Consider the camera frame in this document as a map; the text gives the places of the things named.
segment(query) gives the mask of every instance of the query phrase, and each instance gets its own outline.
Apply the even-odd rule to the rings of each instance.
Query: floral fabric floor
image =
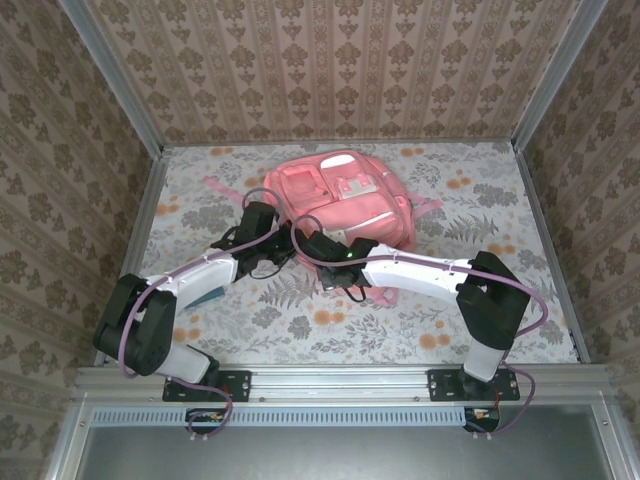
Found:
[[[205,176],[240,193],[261,185],[283,161],[353,148],[385,162],[411,190],[444,206],[416,222],[418,253],[473,258],[492,251],[550,307],[541,329],[518,339],[518,363],[572,363],[572,347],[524,186],[508,143],[302,144],[180,147],[171,152],[142,273],[161,273],[202,254],[241,209],[203,182]],[[260,267],[256,276],[272,267]],[[292,261],[268,280],[244,278],[225,296],[183,311],[174,339],[223,363],[460,363],[471,337],[456,306],[400,292],[383,307],[324,293],[315,274]],[[531,302],[524,324],[540,308]]]

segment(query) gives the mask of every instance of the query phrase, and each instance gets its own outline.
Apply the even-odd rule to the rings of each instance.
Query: patterned wallpaper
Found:
[[[150,159],[60,6],[0,2],[0,478],[38,478]]]
[[[89,0],[166,143],[509,137],[578,0]]]
[[[526,156],[587,343],[640,445],[640,1],[609,1]]]

